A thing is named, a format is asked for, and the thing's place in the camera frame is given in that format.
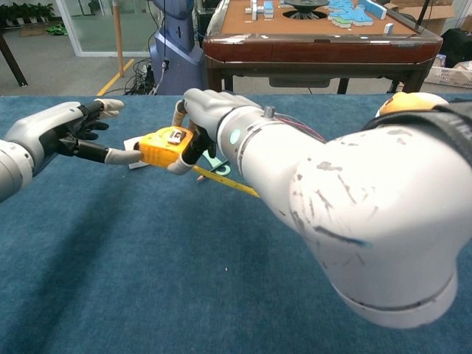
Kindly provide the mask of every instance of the blue tabletop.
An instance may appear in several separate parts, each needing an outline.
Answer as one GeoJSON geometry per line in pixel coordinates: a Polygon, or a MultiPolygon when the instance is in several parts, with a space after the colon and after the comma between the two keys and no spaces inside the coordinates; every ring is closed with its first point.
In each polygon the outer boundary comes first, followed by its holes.
{"type": "MultiPolygon", "coordinates": [[[[361,129],[388,97],[250,96],[327,139],[361,129]]],[[[179,97],[119,98],[99,140],[116,148],[169,125],[179,97]]],[[[0,97],[0,134],[93,99],[0,97]]],[[[377,327],[261,200],[195,178],[59,156],[0,204],[0,353],[472,353],[472,246],[444,317],[377,327]]]]}

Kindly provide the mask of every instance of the white robotic arm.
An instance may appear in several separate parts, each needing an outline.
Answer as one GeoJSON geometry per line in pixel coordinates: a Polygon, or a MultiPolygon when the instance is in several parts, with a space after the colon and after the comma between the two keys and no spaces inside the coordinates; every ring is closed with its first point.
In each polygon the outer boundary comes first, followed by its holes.
{"type": "Polygon", "coordinates": [[[408,328],[447,311],[471,237],[472,171],[445,134],[394,124],[323,143],[243,97],[192,89],[184,107],[358,315],[408,328]]]}
{"type": "Polygon", "coordinates": [[[86,141],[98,137],[92,130],[108,128],[101,118],[117,116],[123,106],[119,100],[67,102],[17,121],[0,140],[0,203],[26,187],[58,153],[106,164],[138,162],[139,151],[86,141]]]}

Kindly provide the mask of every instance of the yellow measuring tape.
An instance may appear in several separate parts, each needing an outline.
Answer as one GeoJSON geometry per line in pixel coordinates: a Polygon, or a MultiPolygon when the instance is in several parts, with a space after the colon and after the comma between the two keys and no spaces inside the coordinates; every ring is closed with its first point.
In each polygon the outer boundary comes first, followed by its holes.
{"type": "Polygon", "coordinates": [[[213,181],[220,182],[224,184],[225,186],[235,188],[236,190],[240,190],[241,192],[245,192],[250,195],[253,195],[254,197],[260,198],[260,196],[257,194],[255,190],[253,190],[251,187],[245,186],[244,184],[237,183],[236,181],[233,181],[232,179],[220,176],[216,173],[205,170],[204,168],[201,168],[197,165],[193,167],[193,170],[195,172],[200,173],[202,176],[212,179],[213,181]]]}

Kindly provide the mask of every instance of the floor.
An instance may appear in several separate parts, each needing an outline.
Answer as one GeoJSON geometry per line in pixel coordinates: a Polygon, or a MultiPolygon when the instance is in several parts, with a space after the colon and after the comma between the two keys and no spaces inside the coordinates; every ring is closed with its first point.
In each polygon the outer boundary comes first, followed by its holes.
{"type": "MultiPolygon", "coordinates": [[[[0,56],[0,95],[94,96],[117,73],[116,58],[77,58],[66,36],[23,36],[19,29],[4,33],[10,50],[18,62],[28,86],[19,87],[3,56],[0,56]]],[[[127,70],[109,90],[120,95],[133,75],[127,70]]],[[[274,88],[259,77],[235,77],[234,91],[238,94],[335,94],[338,79],[327,88],[274,88]]],[[[385,93],[387,79],[353,79],[348,94],[385,93]]],[[[423,84],[421,91],[464,92],[470,89],[454,86],[423,84]]]]}

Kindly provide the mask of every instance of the metal pole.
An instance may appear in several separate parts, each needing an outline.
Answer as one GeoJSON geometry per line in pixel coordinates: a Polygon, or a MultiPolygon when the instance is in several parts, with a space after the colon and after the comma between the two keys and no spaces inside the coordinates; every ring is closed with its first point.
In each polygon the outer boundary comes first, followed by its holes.
{"type": "Polygon", "coordinates": [[[117,0],[113,0],[113,20],[115,23],[115,40],[117,42],[119,75],[121,77],[124,77],[125,70],[123,68],[123,45],[122,45],[122,38],[121,38],[121,21],[119,19],[119,6],[118,6],[117,0]]]}

